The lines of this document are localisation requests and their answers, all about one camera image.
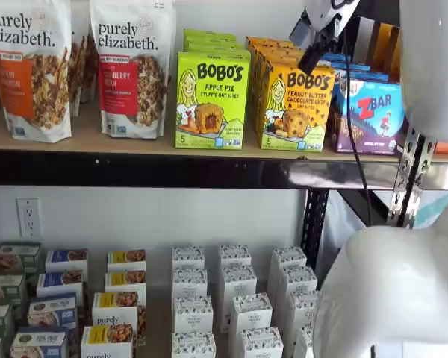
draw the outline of orange label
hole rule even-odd
[[[33,117],[31,61],[19,52],[0,51],[0,98],[7,112]]]

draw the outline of metal bracket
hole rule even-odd
[[[307,191],[305,204],[304,227],[300,246],[307,256],[307,264],[315,269],[317,255],[319,254],[320,237],[322,235],[323,221],[326,217],[327,189],[310,189]]]

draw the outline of yellow bobo's box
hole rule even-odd
[[[311,75],[269,60],[258,98],[262,149],[322,151],[335,71],[316,67]]]

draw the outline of cartoon woman illustration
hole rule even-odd
[[[196,109],[196,75],[187,69],[179,78],[177,116],[180,125],[194,124],[194,110]]]
[[[285,111],[284,106],[285,82],[277,78],[270,87],[269,100],[266,106],[266,123],[274,123],[281,119]]]

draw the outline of white snack box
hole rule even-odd
[[[198,246],[173,248],[172,269],[203,269],[204,249]]]
[[[81,271],[83,282],[88,281],[88,250],[50,250],[46,254],[46,272]]]
[[[243,330],[240,334],[240,358],[281,358],[283,349],[275,327]]]
[[[108,272],[105,275],[105,292],[137,292],[138,304],[146,306],[146,272]]]
[[[40,274],[37,284],[38,298],[60,295],[62,293],[74,293],[78,307],[84,306],[81,271]]]
[[[146,251],[108,252],[108,272],[146,270]]]
[[[120,325],[129,329],[124,342],[112,342],[110,337],[116,326],[85,327],[81,339],[81,356],[100,358],[132,358],[133,333],[131,325]]]
[[[218,270],[222,267],[250,265],[252,258],[247,245],[219,245]]]
[[[270,258],[269,278],[267,281],[267,294],[273,307],[276,306],[277,292],[279,290],[279,273],[282,268],[290,265],[305,266],[307,257],[304,251],[297,246],[291,248],[276,248]]]
[[[212,332],[172,333],[172,358],[214,358],[216,342]]]
[[[176,298],[173,311],[176,333],[212,331],[214,311],[211,296]]]
[[[296,349],[292,357],[314,358],[314,348],[312,343],[312,327],[304,326],[297,333]]]
[[[238,358],[238,339],[243,330],[270,327],[271,318],[272,306],[266,293],[232,298],[229,356]]]
[[[232,298],[254,295],[257,277],[252,266],[223,267],[217,287],[217,322],[221,332],[231,323]]]
[[[292,292],[289,295],[284,323],[284,356],[286,358],[291,358],[293,355],[300,328],[313,325],[317,299],[317,292]]]
[[[281,270],[279,292],[275,310],[277,326],[285,331],[287,300],[292,292],[312,292],[317,290],[317,276],[309,266],[289,266]]]

